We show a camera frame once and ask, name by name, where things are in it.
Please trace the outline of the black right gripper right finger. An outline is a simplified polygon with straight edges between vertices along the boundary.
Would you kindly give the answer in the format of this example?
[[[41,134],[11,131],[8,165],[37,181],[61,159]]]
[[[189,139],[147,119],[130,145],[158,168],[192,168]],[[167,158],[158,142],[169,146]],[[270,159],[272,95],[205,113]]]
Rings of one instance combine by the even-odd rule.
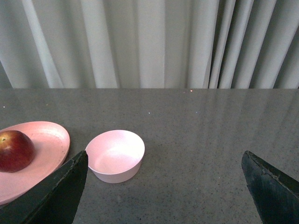
[[[299,222],[299,182],[250,151],[242,156],[248,190],[264,224]]]

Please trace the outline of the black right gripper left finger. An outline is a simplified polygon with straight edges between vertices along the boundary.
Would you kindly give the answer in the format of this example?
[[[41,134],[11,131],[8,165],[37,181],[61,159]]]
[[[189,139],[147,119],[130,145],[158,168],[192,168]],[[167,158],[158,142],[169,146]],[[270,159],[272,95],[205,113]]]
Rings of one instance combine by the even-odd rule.
[[[2,224],[71,224],[75,218],[88,171],[81,151],[61,168],[0,210]]]

